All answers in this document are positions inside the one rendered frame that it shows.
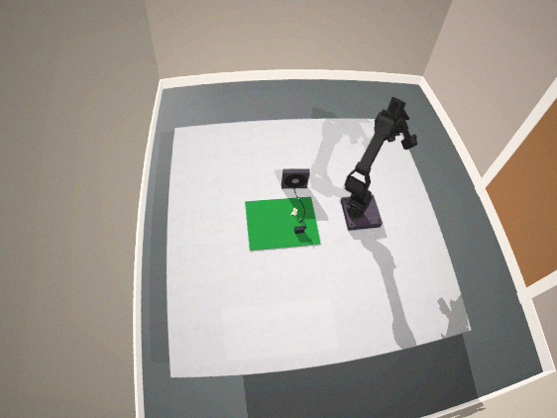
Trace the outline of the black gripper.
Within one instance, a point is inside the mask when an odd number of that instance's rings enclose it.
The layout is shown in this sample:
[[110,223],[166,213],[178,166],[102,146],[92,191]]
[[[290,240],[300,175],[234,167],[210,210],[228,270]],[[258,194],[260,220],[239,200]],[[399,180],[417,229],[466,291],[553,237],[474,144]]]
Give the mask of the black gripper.
[[417,146],[417,140],[416,140],[417,136],[415,134],[413,134],[412,136],[409,135],[408,126],[405,122],[405,120],[409,120],[409,118],[404,110],[402,111],[400,118],[401,119],[399,122],[399,127],[395,131],[395,133],[404,134],[405,139],[401,140],[401,144],[405,150],[410,150],[414,146]]

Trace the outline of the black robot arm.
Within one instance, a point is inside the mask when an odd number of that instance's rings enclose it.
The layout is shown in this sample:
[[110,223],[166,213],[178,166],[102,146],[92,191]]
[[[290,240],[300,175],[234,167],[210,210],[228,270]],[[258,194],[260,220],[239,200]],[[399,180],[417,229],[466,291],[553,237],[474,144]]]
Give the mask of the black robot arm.
[[[405,102],[392,97],[387,110],[382,110],[378,113],[375,119],[374,136],[371,138],[370,144],[367,146],[365,153],[361,157],[354,170],[352,170],[345,180],[345,189],[351,192],[348,199],[348,215],[351,220],[364,218],[365,211],[370,205],[372,199],[372,192],[369,191],[371,183],[370,172],[373,161],[375,161],[378,152],[381,150],[382,144],[394,142],[395,136],[400,136],[400,133],[395,133],[399,127],[400,116],[405,106]],[[365,177],[365,182],[351,176],[353,173],[358,172]],[[363,217],[364,216],[364,217]],[[353,221],[352,220],[352,221]]]

